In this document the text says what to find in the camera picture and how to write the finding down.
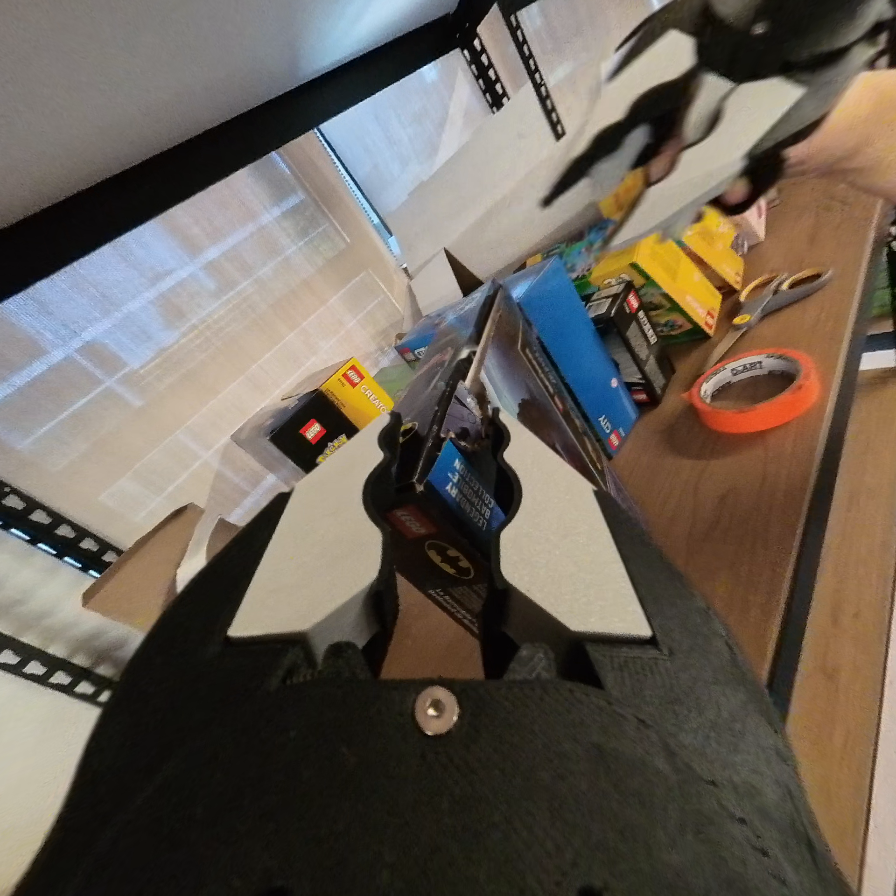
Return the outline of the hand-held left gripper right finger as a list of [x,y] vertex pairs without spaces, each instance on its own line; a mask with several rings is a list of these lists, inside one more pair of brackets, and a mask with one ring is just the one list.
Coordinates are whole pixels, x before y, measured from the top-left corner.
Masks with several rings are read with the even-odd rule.
[[510,506],[489,547],[481,642],[571,651],[644,647],[654,631],[599,503],[599,489],[497,410],[497,471]]

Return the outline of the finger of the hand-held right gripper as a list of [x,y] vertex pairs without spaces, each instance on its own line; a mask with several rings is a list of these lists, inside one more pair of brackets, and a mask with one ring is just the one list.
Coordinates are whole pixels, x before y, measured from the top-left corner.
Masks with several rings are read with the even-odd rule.
[[628,69],[640,76],[708,70],[697,41],[705,6],[702,1],[673,1],[648,15],[616,47],[608,76],[621,76]]
[[547,208],[581,182],[588,181],[599,199],[613,193],[628,174],[647,164],[678,126],[692,98],[697,73],[641,91],[621,117],[602,126],[566,165],[541,198]]

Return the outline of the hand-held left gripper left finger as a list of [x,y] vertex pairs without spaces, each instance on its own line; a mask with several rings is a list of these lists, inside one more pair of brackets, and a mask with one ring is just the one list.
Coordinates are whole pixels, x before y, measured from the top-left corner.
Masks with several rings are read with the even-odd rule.
[[353,644],[384,666],[397,622],[383,507],[394,495],[401,417],[381,416],[292,491],[228,636],[299,643],[315,663]]

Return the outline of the black bat logo box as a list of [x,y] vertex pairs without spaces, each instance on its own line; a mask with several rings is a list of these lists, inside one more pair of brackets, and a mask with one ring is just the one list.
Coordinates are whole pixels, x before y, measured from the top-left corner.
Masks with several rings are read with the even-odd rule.
[[511,507],[494,412],[602,489],[606,463],[534,327],[498,281],[425,322],[432,339],[394,407],[396,501],[385,518],[397,573],[477,636],[491,539]]

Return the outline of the orange tape roll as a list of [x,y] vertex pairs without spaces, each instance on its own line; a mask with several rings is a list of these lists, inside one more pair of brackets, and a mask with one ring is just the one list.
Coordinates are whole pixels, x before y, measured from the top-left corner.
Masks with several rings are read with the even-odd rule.
[[[724,408],[716,395],[751,379],[783,377],[787,387],[765,400],[739,408]],[[757,350],[740,353],[712,365],[701,374],[683,398],[708,429],[723,434],[753,434],[771,430],[802,417],[821,393],[817,366],[807,353],[797,350]]]

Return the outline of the small blue toy car box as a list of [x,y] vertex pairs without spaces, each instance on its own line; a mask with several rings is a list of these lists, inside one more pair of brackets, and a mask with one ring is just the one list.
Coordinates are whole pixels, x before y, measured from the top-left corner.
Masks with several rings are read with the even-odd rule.
[[428,316],[400,335],[393,348],[416,374],[446,378],[460,359],[466,341],[456,323]]

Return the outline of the person's right hand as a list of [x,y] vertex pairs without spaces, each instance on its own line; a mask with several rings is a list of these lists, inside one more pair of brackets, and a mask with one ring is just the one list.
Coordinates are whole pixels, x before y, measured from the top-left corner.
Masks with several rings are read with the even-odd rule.
[[781,178],[829,177],[895,203],[895,70],[859,74],[822,123],[773,155],[766,169],[740,176],[715,204],[729,214],[746,210]]

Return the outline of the black box yellow logo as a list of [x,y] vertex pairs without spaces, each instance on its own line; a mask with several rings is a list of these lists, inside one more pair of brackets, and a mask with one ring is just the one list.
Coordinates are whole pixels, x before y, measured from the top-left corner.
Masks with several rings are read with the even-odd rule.
[[315,389],[279,413],[268,438],[299,470],[311,473],[358,432],[346,414]]

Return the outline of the small yellow toy box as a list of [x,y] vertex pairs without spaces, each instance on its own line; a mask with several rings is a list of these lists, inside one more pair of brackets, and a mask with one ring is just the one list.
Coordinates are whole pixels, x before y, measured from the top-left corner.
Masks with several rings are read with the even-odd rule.
[[739,291],[743,286],[745,262],[735,251],[736,236],[731,219],[707,205],[678,244],[715,288],[722,292]]

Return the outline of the yellow toy box green picture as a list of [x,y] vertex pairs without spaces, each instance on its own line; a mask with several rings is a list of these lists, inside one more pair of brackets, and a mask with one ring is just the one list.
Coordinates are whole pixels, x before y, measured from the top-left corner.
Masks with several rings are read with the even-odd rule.
[[663,342],[694,342],[715,334],[721,294],[678,244],[653,236],[605,253],[574,285],[582,297],[589,297],[622,279],[634,285]]

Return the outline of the open brown cardboard box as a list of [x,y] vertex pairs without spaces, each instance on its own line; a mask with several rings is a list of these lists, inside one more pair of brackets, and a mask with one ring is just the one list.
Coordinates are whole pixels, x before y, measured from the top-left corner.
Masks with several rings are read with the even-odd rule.
[[148,633],[241,529],[193,503],[173,510],[85,589],[84,609]]

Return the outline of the yellow toy box brown side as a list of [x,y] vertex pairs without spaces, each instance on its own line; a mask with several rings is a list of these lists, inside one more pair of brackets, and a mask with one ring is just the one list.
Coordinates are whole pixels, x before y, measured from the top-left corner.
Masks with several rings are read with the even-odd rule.
[[320,377],[319,391],[359,430],[392,412],[393,399],[356,357],[329,365]]

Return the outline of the grey yellow scissors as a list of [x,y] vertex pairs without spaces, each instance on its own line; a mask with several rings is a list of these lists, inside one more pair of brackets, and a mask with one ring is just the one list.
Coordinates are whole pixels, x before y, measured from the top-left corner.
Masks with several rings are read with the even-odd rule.
[[833,278],[831,269],[810,268],[793,275],[766,274],[747,284],[738,295],[728,332],[705,360],[701,374],[721,362],[738,339],[769,315],[823,289]]

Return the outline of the black racing toy box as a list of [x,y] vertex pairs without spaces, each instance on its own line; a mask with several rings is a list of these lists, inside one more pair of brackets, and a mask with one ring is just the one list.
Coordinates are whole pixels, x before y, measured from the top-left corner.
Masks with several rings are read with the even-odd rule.
[[635,404],[658,406],[675,369],[633,282],[621,277],[608,286],[591,287],[582,298]]

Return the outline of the wooden shelf board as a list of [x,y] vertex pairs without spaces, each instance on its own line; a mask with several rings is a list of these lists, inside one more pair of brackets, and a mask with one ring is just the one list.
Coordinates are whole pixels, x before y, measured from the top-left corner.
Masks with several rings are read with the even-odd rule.
[[787,730],[833,858],[858,892],[894,600],[895,375],[858,375]]

